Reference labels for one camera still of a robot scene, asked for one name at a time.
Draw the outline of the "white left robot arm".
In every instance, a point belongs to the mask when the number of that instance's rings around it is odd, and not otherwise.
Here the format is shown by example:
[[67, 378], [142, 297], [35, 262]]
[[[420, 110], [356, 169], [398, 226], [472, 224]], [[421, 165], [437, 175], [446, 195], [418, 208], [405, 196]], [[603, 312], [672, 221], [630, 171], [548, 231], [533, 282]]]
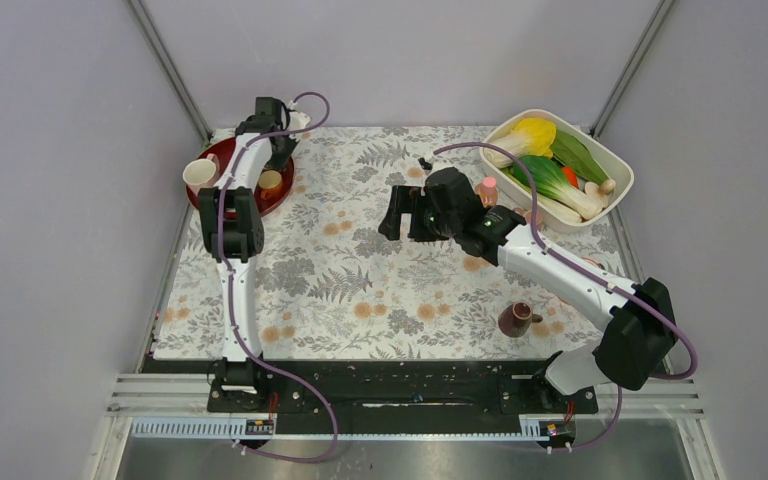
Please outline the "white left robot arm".
[[228, 141], [222, 173], [197, 196], [204, 247], [216, 261], [223, 301], [224, 346], [212, 388], [216, 398], [232, 396], [248, 411], [264, 407], [271, 388], [255, 321], [254, 274], [265, 244], [256, 188], [264, 168], [284, 164], [293, 150], [292, 140], [279, 135], [290, 119], [281, 100], [257, 98], [254, 113]]

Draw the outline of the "small orange mug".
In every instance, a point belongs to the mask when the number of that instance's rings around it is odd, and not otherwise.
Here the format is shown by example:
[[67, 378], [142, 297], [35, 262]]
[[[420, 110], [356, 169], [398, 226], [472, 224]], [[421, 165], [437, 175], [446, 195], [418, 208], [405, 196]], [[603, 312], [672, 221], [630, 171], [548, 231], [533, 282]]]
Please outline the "small orange mug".
[[265, 170], [258, 179], [257, 188], [261, 201], [275, 201], [282, 195], [282, 173], [277, 170]]

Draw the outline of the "light pink mug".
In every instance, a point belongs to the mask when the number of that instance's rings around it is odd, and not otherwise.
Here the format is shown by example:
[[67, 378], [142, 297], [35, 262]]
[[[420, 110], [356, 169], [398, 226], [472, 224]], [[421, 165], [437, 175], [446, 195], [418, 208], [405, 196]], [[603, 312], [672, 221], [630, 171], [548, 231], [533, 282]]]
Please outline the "light pink mug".
[[186, 165], [182, 172], [187, 191], [194, 196], [205, 188], [212, 188], [221, 176], [221, 165], [216, 154], [209, 153]]

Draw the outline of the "brown mug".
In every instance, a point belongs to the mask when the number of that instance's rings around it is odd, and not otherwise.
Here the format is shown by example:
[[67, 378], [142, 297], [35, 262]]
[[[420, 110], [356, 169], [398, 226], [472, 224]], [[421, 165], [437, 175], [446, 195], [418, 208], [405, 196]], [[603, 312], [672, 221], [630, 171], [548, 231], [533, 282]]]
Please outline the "brown mug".
[[497, 326], [507, 337], [520, 338], [527, 333], [532, 324], [542, 321], [543, 316], [535, 313], [529, 304], [515, 302], [506, 307], [498, 316]]

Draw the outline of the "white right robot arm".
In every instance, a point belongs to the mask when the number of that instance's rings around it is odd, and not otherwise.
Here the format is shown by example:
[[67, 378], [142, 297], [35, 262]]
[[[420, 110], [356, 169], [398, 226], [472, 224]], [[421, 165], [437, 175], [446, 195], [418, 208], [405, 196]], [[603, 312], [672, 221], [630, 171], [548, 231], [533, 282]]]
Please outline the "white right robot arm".
[[557, 412], [573, 394], [605, 383], [640, 390], [678, 340], [663, 284], [636, 284], [550, 244], [522, 215], [484, 205], [454, 167], [431, 173], [421, 186], [392, 187], [379, 233], [399, 239], [403, 216], [410, 218], [409, 239], [452, 240], [470, 256], [528, 277], [601, 331], [599, 340], [543, 364], [533, 386], [543, 410]]

